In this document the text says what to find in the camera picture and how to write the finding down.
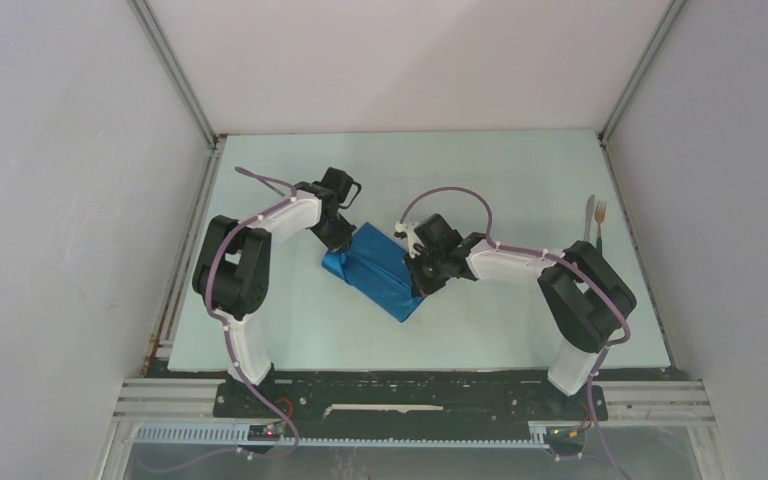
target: folded blue fabric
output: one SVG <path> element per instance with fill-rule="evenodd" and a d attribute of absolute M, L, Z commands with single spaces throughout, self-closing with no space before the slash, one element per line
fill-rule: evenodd
<path fill-rule="evenodd" d="M 402 258 L 405 249 L 365 223 L 352 237 L 351 247 L 327 252 L 322 267 L 357 288 L 399 322 L 422 303 L 411 296 L 411 278 Z"/>

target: metal fork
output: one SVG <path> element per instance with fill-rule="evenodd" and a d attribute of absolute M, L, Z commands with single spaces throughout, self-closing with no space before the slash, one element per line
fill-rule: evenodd
<path fill-rule="evenodd" d="M 602 222 L 605 221 L 605 210 L 608 209 L 608 204 L 602 200 L 596 204 L 596 213 L 593 214 L 593 219 L 596 220 L 596 250 L 602 253 Z"/>

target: white enclosure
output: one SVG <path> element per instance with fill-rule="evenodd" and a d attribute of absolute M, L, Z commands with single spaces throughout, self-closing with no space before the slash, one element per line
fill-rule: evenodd
<path fill-rule="evenodd" d="M 218 133 L 601 129 L 669 0 L 159 0 Z"/>

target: purple cable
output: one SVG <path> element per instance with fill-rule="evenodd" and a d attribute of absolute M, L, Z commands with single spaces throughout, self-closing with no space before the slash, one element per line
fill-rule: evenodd
<path fill-rule="evenodd" d="M 285 193 L 282 192 L 281 190 L 278 190 L 277 188 L 275 188 L 275 186 L 272 185 L 273 183 L 277 183 L 278 185 L 283 185 L 283 186 L 289 188 L 290 189 L 290 196 L 291 197 L 296 194 L 296 186 L 291 184 L 291 183 L 289 183 L 289 182 L 285 182 L 284 180 L 279 180 L 277 178 L 265 177 L 263 175 L 258 175 L 256 173 L 252 172 L 251 170 L 249 170 L 247 168 L 243 168 L 243 167 L 234 167 L 234 171 L 236 171 L 237 173 L 241 173 L 241 174 L 243 174 L 243 175 L 245 175 L 247 177 L 251 177 L 251 178 L 257 180 L 258 182 L 266 185 L 273 192 L 277 193 L 278 195 L 281 195 L 282 197 L 285 195 Z"/>
<path fill-rule="evenodd" d="M 630 479 L 631 477 L 629 477 L 628 473 L 626 473 L 626 471 L 623 470 L 622 467 L 620 467 L 620 465 L 617 463 L 616 459 L 614 458 L 613 453 L 611 453 L 611 449 L 608 447 L 608 443 L 605 440 L 605 435 L 604 433 L 602 433 L 602 427 L 599 425 L 599 419 L 596 416 L 596 408 L 593 405 L 593 377 L 596 376 L 596 374 L 599 372 L 599 368 L 602 366 L 602 363 L 605 361 L 605 357 L 608 354 L 608 348 L 613 347 L 614 345 L 623 344 L 631 339 L 631 328 L 628 326 L 628 322 L 626 321 L 625 317 L 623 317 L 622 312 L 620 312 L 620 309 L 617 308 L 616 304 L 614 304 L 611 298 L 608 297 L 607 294 L 605 294 L 605 292 L 599 287 L 599 285 L 596 284 L 596 282 L 594 282 L 578 267 L 566 261 L 565 259 L 552 253 L 544 254 L 543 250 L 538 250 L 535 248 L 513 247 L 513 246 L 507 246 L 507 245 L 500 245 L 497 242 L 495 242 L 490 236 L 490 231 L 493 228 L 493 211 L 490 208 L 490 204 L 487 203 L 487 200 L 485 200 L 484 197 L 482 197 L 478 192 L 475 192 L 468 188 L 456 187 L 456 186 L 438 187 L 420 194 L 418 197 L 414 198 L 410 204 L 408 204 L 408 207 L 405 209 L 405 211 L 402 213 L 402 217 L 399 219 L 399 223 L 405 223 L 405 219 L 407 218 L 408 213 L 410 213 L 411 209 L 414 207 L 414 205 L 417 204 L 417 202 L 419 202 L 420 200 L 422 200 L 423 198 L 429 195 L 433 195 L 435 193 L 445 192 L 445 191 L 456 191 L 456 192 L 463 192 L 463 193 L 469 194 L 475 197 L 476 199 L 478 199 L 478 201 L 481 202 L 482 205 L 484 205 L 484 209 L 487 211 L 487 229 L 484 232 L 484 235 L 486 237 L 488 245 L 502 251 L 524 253 L 526 255 L 531 255 L 534 257 L 542 257 L 545 255 L 546 258 L 563 266 L 564 268 L 572 272 L 572 274 L 578 277 L 581 281 L 586 283 L 587 286 L 590 287 L 590 289 L 596 293 L 596 296 L 598 296 L 599 299 L 602 300 L 602 302 L 604 302 L 605 306 L 608 307 L 608 310 L 611 311 L 614 317 L 616 317 L 617 321 L 622 327 L 623 336 L 617 340 L 610 340 L 605 344 L 605 347 L 602 349 L 602 351 L 599 353 L 599 356 L 596 358 L 596 363 L 593 364 L 593 368 L 590 370 L 590 373 L 587 377 L 587 383 L 585 388 L 587 393 L 587 403 L 590 407 L 590 414 L 593 419 L 593 426 L 596 428 L 596 433 L 599 435 L 599 440 L 602 442 L 602 449 L 605 452 L 605 456 L 607 457 L 608 463 L 610 463 L 611 466 L 614 467 L 614 470 L 616 470 L 617 473 L 619 473 L 622 477 L 626 479 Z"/>
<path fill-rule="evenodd" d="M 285 187 L 290 189 L 291 196 L 296 194 L 296 187 L 289 182 L 285 182 L 277 178 L 258 175 L 243 167 L 236 167 L 234 170 L 248 177 L 255 178 L 259 180 L 261 183 L 269 187 L 272 187 L 271 185 L 272 183 L 284 185 Z M 219 244 L 219 249 L 216 251 L 216 255 L 213 257 L 213 263 L 211 263 L 210 265 L 210 272 L 207 274 L 207 285 L 205 286 L 205 293 L 204 293 L 204 306 L 207 308 L 207 314 L 215 318 L 216 320 L 219 320 L 219 322 L 222 324 L 222 327 L 223 327 L 222 330 L 224 332 L 224 337 L 225 337 L 225 347 L 228 349 L 228 355 L 231 357 L 231 363 L 232 365 L 234 365 L 234 370 L 236 370 L 237 375 L 240 377 L 240 379 L 246 385 L 246 388 L 249 389 L 252 395 L 254 395 L 255 398 L 257 398 L 264 406 L 266 406 L 266 408 L 275 412 L 275 414 L 278 415 L 278 417 L 281 420 L 283 420 L 288 427 L 290 427 L 290 430 L 293 431 L 293 445 L 288 450 L 285 450 L 277 454 L 255 453 L 251 451 L 248 452 L 249 455 L 256 455 L 258 457 L 263 457 L 263 458 L 280 458 L 280 457 L 289 455 L 296 448 L 299 447 L 299 441 L 301 437 L 299 435 L 299 430 L 296 427 L 296 424 L 293 423 L 292 420 L 290 420 L 290 417 L 288 417 L 284 412 L 281 411 L 280 408 L 276 407 L 272 402 L 270 402 L 266 397 L 264 397 L 260 392 L 258 392 L 257 388 L 255 388 L 255 386 L 251 383 L 251 380 L 249 380 L 248 377 L 246 377 L 246 374 L 243 372 L 243 369 L 240 366 L 240 359 L 234 353 L 234 342 L 233 342 L 233 339 L 231 338 L 231 327 L 228 324 L 228 320 L 225 317 L 216 313 L 213 309 L 213 283 L 216 280 L 216 271 L 219 269 L 219 262 L 222 261 L 222 258 L 225 256 L 225 253 L 224 253 L 225 250 L 228 249 L 228 245 L 231 244 L 231 242 L 234 240 L 237 234 L 239 234 L 248 225 L 255 222 L 258 216 L 270 215 L 280 210 L 281 208 L 284 208 L 286 205 L 290 204 L 290 202 L 291 202 L 291 198 L 285 197 L 283 200 L 281 200 L 277 204 L 267 208 L 266 210 L 260 212 L 259 214 L 253 217 L 250 217 L 246 220 L 243 220 L 236 227 L 234 227 L 230 232 L 228 232 L 228 235 L 226 235 L 225 238 L 222 239 L 222 243 Z"/>

